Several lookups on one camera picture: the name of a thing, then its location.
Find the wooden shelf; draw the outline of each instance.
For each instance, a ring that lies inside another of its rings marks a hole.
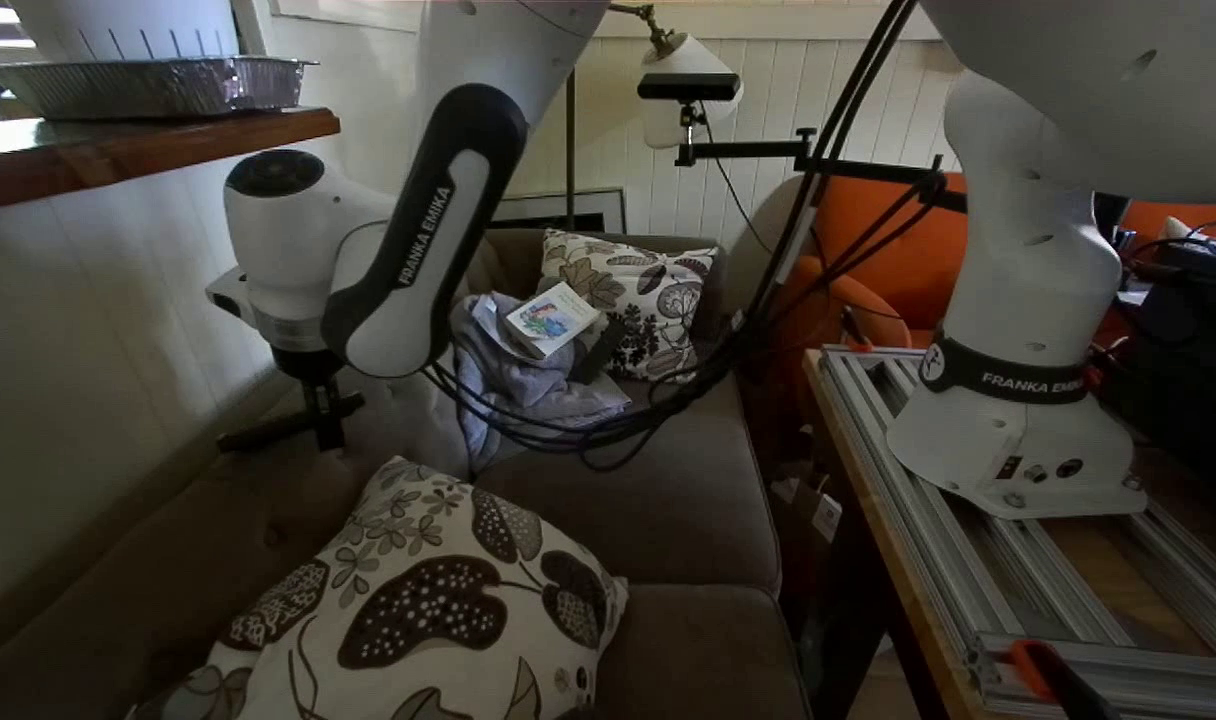
[[[336,133],[339,119],[326,110],[198,123],[0,119],[0,203],[106,188]]]

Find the throw pillow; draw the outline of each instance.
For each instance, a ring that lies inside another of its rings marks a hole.
[[[615,374],[663,382],[696,359],[690,330],[717,252],[720,250],[643,252],[551,228],[545,238],[542,279],[545,288],[564,279],[606,312],[607,325],[622,325]]]
[[[138,718],[569,718],[596,700],[625,600],[561,530],[394,459],[334,543]]]

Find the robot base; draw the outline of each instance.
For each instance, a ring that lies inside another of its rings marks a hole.
[[[887,428],[887,448],[919,482],[1009,519],[1147,510],[1131,437],[1096,395],[1018,404],[972,388],[917,388]]]

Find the tray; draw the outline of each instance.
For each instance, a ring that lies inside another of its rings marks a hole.
[[[98,60],[98,66],[4,66],[9,83],[48,119],[206,119],[279,111],[302,102],[296,60]]]

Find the white robot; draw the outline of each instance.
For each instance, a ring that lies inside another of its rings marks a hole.
[[[1093,192],[1216,201],[1216,0],[925,9],[976,74],[948,104],[972,244],[925,356],[930,391],[895,417],[887,448],[995,518],[1139,512],[1131,442],[1085,391],[1120,277]],[[371,378],[425,369],[523,136],[601,15],[606,0],[429,5],[429,119],[389,225],[383,201],[308,158],[238,168],[243,315],[278,349],[334,349]]]

